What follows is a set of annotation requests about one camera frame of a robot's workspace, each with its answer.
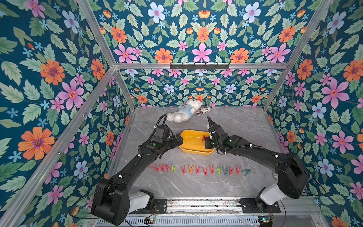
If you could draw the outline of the yellow plastic storage box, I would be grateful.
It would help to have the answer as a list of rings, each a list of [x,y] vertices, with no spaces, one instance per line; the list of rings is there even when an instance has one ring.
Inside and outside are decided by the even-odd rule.
[[[209,156],[215,149],[206,148],[205,142],[202,142],[203,135],[206,139],[210,138],[210,134],[207,131],[196,131],[196,130],[184,130],[181,133],[183,138],[183,144],[179,146],[182,152],[194,155]]]

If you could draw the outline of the grey teal clothespin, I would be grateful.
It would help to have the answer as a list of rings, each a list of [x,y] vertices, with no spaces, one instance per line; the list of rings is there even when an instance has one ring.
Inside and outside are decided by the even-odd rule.
[[[243,169],[241,172],[244,174],[244,176],[247,176],[251,172],[251,169]]]
[[[227,175],[228,175],[228,173],[229,173],[229,171],[228,171],[228,167],[227,167],[227,166],[223,166],[223,167],[222,167],[222,170],[223,170],[224,175],[225,175],[225,176],[227,176]]]

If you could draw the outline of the orange clothespin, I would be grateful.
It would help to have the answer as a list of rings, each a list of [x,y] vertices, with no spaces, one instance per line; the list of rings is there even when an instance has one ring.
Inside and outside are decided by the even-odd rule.
[[[189,169],[189,172],[190,172],[190,174],[193,174],[193,171],[194,171],[194,165],[192,164],[189,164],[188,165],[188,169]]]

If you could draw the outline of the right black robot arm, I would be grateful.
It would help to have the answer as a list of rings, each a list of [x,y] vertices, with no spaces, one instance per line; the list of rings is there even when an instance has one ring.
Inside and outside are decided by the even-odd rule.
[[[295,153],[279,153],[255,145],[241,136],[229,136],[209,116],[205,148],[215,148],[219,155],[231,154],[257,162],[278,175],[277,183],[260,190],[253,207],[263,210],[284,198],[298,199],[305,189],[309,176],[305,164]]]

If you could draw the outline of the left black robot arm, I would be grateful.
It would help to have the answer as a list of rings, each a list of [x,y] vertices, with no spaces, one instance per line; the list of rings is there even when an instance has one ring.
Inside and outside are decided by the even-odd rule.
[[[138,146],[137,155],[122,170],[97,183],[91,207],[92,215],[118,226],[129,213],[155,210],[153,193],[139,190],[130,194],[129,191],[150,164],[167,151],[183,144],[182,137],[173,134],[166,125],[166,118],[165,114],[159,118],[149,138]]]

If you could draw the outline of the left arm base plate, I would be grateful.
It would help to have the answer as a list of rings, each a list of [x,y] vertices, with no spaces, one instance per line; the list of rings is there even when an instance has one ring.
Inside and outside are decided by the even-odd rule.
[[[147,206],[143,209],[138,209],[130,214],[165,214],[167,209],[167,202],[166,198],[161,199],[152,199],[148,202]]]

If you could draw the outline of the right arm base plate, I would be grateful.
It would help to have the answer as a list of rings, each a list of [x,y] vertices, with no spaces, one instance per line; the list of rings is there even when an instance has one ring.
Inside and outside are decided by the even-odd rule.
[[[242,206],[243,213],[247,214],[281,213],[281,209],[277,202],[275,202],[273,205],[268,205],[263,200],[261,199],[256,200],[255,198],[241,198],[238,202]]]

